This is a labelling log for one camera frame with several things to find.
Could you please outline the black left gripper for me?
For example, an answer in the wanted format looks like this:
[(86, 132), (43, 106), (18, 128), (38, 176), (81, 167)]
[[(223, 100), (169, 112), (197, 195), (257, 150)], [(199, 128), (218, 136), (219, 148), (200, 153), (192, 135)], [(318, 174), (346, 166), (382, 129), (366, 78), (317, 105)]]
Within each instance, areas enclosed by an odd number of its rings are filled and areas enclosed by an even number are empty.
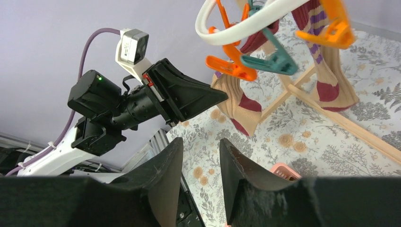
[(117, 107), (119, 115), (111, 118), (119, 130), (137, 130), (139, 124), (158, 115), (173, 127), (228, 99), (225, 92), (186, 76), (167, 58), (157, 61), (142, 76), (147, 86), (123, 95)]

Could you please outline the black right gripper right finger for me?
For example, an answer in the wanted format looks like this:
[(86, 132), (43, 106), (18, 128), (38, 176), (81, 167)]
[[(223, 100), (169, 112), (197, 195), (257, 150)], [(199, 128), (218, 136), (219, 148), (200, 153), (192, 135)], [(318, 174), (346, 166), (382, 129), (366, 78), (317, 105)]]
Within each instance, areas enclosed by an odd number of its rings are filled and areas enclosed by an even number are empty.
[(283, 179), (219, 145), (227, 223), (233, 227), (398, 227), (399, 177)]

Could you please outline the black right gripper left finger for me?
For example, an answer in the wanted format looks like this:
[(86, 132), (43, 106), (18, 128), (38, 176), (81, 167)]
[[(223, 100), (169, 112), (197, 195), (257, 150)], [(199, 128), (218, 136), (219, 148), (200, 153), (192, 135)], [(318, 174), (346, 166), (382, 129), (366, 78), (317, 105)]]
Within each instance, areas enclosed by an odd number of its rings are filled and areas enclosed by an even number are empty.
[(90, 177), (3, 177), (3, 227), (174, 227), (183, 162), (176, 138), (134, 170), (101, 183)]

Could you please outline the pink basket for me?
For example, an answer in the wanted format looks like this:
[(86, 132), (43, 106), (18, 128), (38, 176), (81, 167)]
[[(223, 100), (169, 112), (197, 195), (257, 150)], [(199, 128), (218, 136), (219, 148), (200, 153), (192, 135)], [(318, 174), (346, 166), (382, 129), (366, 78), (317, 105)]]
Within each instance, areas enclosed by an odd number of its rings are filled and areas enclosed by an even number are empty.
[(289, 181), (295, 181), (302, 177), (300, 174), (298, 174), (296, 171), (294, 171), (285, 163), (274, 164), (270, 169), (270, 172)]

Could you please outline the beige maroon striped sock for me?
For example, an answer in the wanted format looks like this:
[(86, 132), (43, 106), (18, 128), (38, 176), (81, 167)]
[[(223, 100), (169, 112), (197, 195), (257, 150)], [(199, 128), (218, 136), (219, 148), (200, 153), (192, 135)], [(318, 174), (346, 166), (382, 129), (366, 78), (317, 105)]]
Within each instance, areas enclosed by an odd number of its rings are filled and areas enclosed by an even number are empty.
[(262, 116), (262, 106), (246, 96), (240, 82), (236, 77), (216, 71), (210, 87), (221, 90), (228, 96), (227, 100), (217, 105), (220, 111), (242, 134), (253, 136)]

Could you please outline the white round clip hanger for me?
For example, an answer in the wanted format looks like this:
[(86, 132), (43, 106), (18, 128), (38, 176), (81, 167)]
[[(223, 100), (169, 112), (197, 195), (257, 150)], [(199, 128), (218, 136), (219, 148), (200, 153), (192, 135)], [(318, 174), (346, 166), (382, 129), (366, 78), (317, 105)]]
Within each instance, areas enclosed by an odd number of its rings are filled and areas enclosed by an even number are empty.
[[(273, 0), (263, 6), (253, 6), (250, 0), (244, 5), (241, 22), (231, 24), (219, 0), (207, 0), (202, 5), (195, 22), (198, 36), (211, 45), (220, 45), (230, 59), (225, 61), (207, 56), (205, 63), (218, 72), (253, 81), (256, 71), (293, 75), (298, 67), (284, 47), (268, 28), (287, 13), (305, 12), (296, 36), (315, 46), (347, 49), (355, 41), (352, 27), (341, 0)], [(269, 60), (242, 54), (237, 45), (241, 39), (262, 34), (276, 48)]]

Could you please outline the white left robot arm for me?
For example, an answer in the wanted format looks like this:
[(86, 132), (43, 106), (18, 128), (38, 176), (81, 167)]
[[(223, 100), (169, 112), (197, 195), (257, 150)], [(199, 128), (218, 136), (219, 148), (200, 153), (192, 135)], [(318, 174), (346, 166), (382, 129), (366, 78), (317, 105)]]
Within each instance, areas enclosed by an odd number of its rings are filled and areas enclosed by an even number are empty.
[(18, 164), (17, 176), (60, 175), (77, 164), (99, 157), (125, 141), (123, 130), (162, 116), (174, 127), (228, 96), (180, 72), (168, 59), (154, 64), (142, 60), (128, 66), (134, 90), (121, 88), (95, 70), (89, 70), (71, 88), (68, 107), (81, 114), (77, 124), (56, 144)]

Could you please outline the floral table mat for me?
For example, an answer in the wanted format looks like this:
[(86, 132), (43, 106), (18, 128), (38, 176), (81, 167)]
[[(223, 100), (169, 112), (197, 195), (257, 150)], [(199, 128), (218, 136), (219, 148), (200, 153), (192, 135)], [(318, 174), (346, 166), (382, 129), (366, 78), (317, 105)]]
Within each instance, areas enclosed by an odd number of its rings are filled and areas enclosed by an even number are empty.
[[(340, 52), (342, 70), (359, 102), (342, 115), (397, 149), (401, 147), (401, 44), (356, 31)], [(254, 136), (240, 133), (216, 107), (168, 133), (184, 140), (183, 175), (203, 222), (226, 222), (219, 142), (229, 139), (264, 168), (285, 163), (300, 175), (395, 175), (401, 166), (329, 118), (290, 97), (260, 124)]]

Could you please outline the wooden rack frame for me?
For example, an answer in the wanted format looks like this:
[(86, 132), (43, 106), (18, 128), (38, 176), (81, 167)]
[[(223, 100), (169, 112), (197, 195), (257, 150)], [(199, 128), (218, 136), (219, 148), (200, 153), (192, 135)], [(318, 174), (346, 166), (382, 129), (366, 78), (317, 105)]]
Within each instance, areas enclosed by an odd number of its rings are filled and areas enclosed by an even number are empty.
[(264, 120), (269, 115), (271, 115), (278, 107), (280, 107), (290, 96), (295, 96), (313, 109), (317, 110), (319, 113), (330, 118), (336, 124), (340, 125), (342, 128), (346, 129), (369, 146), (377, 149), (382, 154), (400, 164), (400, 150), (338, 113), (339, 111), (351, 107), (350, 102), (338, 102), (337, 100), (330, 101), (326, 104), (324, 102), (316, 102), (301, 88), (301, 86), (306, 83), (309, 78), (315, 73), (316, 69), (313, 65), (307, 68), (304, 73), (300, 75), (295, 81), (292, 81), (287, 75), (279, 74), (278, 78), (280, 79), (283, 86), (283, 92), (265, 110), (263, 110), (259, 123), (264, 122)]

